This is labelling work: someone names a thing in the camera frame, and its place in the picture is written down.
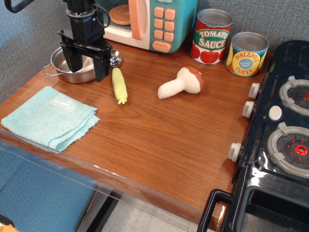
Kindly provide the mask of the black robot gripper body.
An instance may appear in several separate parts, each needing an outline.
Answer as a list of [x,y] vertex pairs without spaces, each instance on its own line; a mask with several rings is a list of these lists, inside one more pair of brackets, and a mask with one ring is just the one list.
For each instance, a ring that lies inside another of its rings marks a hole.
[[110,25],[109,13],[104,9],[89,9],[84,12],[74,12],[67,9],[70,19],[70,30],[60,30],[62,50],[65,58],[78,57],[82,53],[78,47],[102,52],[105,58],[111,57],[112,46],[103,38],[105,28]]

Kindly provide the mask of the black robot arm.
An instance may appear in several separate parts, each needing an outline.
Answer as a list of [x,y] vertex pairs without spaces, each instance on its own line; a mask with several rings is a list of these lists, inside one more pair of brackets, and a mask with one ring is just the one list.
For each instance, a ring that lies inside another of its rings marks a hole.
[[95,0],[67,0],[66,14],[70,30],[61,30],[61,47],[68,68],[77,72],[83,67],[82,56],[92,58],[96,81],[110,73],[112,45],[104,38],[110,25],[109,13]]

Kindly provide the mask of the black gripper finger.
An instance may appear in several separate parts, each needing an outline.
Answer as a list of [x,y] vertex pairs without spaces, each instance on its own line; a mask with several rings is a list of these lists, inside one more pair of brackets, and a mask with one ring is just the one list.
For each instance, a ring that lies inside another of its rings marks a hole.
[[110,73],[111,56],[109,54],[103,57],[95,56],[93,58],[93,63],[96,81],[101,82]]
[[62,45],[64,58],[71,72],[77,72],[83,67],[82,55],[78,53],[76,47]]

